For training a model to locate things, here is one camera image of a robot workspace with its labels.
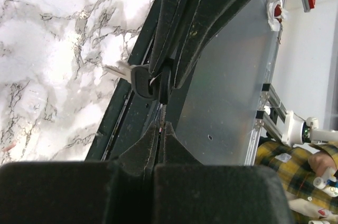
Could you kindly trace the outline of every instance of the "human hand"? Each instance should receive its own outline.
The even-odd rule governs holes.
[[[322,176],[328,167],[337,170],[334,160],[325,152],[315,153],[311,155],[307,161],[317,177]]]

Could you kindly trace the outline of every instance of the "gray panel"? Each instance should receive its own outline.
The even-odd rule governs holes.
[[[203,164],[247,164],[277,36],[265,0],[252,0],[202,52],[176,135]]]

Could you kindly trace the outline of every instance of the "yellow and black plaid shirt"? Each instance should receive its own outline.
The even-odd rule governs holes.
[[[312,147],[327,152],[338,167],[338,143],[325,145],[311,145]],[[291,159],[284,163],[275,157],[287,153]],[[276,142],[263,143],[257,150],[256,165],[264,165],[274,169],[280,177],[286,191],[298,198],[310,200],[313,204],[328,209],[338,214],[338,197],[331,198],[326,193],[313,186],[315,173],[310,168],[307,159],[312,155],[309,151],[300,148],[290,148]],[[308,224],[309,217],[293,212],[295,222]]]

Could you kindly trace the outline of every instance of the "white floor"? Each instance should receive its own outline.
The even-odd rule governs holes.
[[[83,160],[153,0],[0,0],[0,163]]]

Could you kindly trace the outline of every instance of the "person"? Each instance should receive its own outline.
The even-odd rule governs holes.
[[[338,143],[310,146],[318,152],[313,154],[301,147],[291,148],[271,138],[261,137],[255,164],[277,172],[295,223],[338,223],[338,197],[332,198],[313,186],[313,180],[322,176],[328,167],[337,170]]]

